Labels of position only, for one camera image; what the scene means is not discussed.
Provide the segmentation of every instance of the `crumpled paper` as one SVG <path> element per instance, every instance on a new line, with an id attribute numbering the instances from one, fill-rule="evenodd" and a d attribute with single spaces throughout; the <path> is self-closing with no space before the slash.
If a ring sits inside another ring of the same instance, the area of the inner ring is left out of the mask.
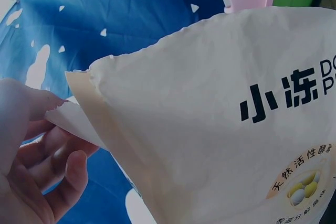
<path id="1" fill-rule="evenodd" d="M 92 126 L 159 224 L 318 223 L 336 188 L 335 38 L 333 10 L 219 14 L 67 73 L 87 120 L 46 117 L 88 141 Z"/>

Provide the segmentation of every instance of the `paper bag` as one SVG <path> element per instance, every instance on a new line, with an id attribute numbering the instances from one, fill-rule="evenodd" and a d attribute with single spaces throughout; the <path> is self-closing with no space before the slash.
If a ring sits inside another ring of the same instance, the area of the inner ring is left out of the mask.
<path id="1" fill-rule="evenodd" d="M 318 223 L 336 186 L 335 38 L 333 10 L 220 14 L 67 73 L 87 121 L 64 127 L 92 124 L 159 224 Z"/>

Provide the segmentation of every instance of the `white egg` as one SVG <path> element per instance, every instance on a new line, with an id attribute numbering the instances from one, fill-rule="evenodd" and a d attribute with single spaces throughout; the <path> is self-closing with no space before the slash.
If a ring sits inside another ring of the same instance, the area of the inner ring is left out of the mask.
<path id="1" fill-rule="evenodd" d="M 299 189 L 293 193 L 292 197 L 290 197 L 290 201 L 294 206 L 300 204 L 305 198 L 305 191 L 303 189 Z"/>
<path id="2" fill-rule="evenodd" d="M 321 173 L 320 172 L 316 172 L 313 181 L 316 182 L 316 183 L 318 183 L 320 181 L 320 176 L 321 176 Z"/>

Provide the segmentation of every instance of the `white pattern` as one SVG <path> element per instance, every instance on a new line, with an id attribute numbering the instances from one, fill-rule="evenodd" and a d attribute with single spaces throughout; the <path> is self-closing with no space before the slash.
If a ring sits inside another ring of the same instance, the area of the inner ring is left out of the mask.
<path id="1" fill-rule="evenodd" d="M 125 206 L 132 224 L 156 224 L 145 203 L 134 189 L 127 193 Z"/>
<path id="2" fill-rule="evenodd" d="M 13 23 L 13 21 L 17 20 L 20 17 L 22 10 L 23 9 L 21 8 L 20 10 L 16 10 L 12 14 L 10 14 L 10 16 L 8 17 L 6 21 L 6 25 L 9 26 L 11 23 Z"/>
<path id="3" fill-rule="evenodd" d="M 64 47 L 64 46 L 61 46 L 61 47 L 59 48 L 58 52 L 59 52 L 59 53 L 61 53 L 61 52 L 65 52 L 65 47 Z"/>
<path id="4" fill-rule="evenodd" d="M 198 5 L 191 4 L 191 10 L 193 11 L 193 13 L 197 12 L 199 8 L 200 7 Z"/>
<path id="5" fill-rule="evenodd" d="M 104 28 L 103 31 L 100 32 L 100 35 L 103 36 L 103 37 L 106 37 L 107 36 L 107 29 Z"/>
<path id="6" fill-rule="evenodd" d="M 35 89 L 41 89 L 41 85 L 46 75 L 49 56 L 50 46 L 46 44 L 42 46 L 39 52 L 37 52 L 35 62 L 28 69 L 26 78 L 27 86 Z"/>

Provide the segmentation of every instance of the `yellow egg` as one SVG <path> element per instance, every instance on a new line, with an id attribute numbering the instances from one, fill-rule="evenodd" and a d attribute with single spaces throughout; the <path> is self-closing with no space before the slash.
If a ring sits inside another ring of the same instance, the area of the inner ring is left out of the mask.
<path id="1" fill-rule="evenodd" d="M 315 174 L 316 172 L 313 172 L 311 175 L 309 175 L 307 178 L 305 178 L 303 181 L 302 181 L 302 184 L 304 186 L 306 185 L 309 185 L 310 183 L 313 182 L 314 178 L 315 178 Z"/>
<path id="2" fill-rule="evenodd" d="M 287 193 L 287 197 L 290 198 L 292 197 L 293 193 L 295 193 L 297 190 L 303 189 L 303 184 L 302 183 L 298 183 L 296 185 L 294 185 Z"/>
<path id="3" fill-rule="evenodd" d="M 312 196 L 315 193 L 316 189 L 317 189 L 317 183 L 316 182 L 310 183 L 304 189 L 305 190 L 304 191 L 304 197 L 309 198 L 310 196 Z"/>

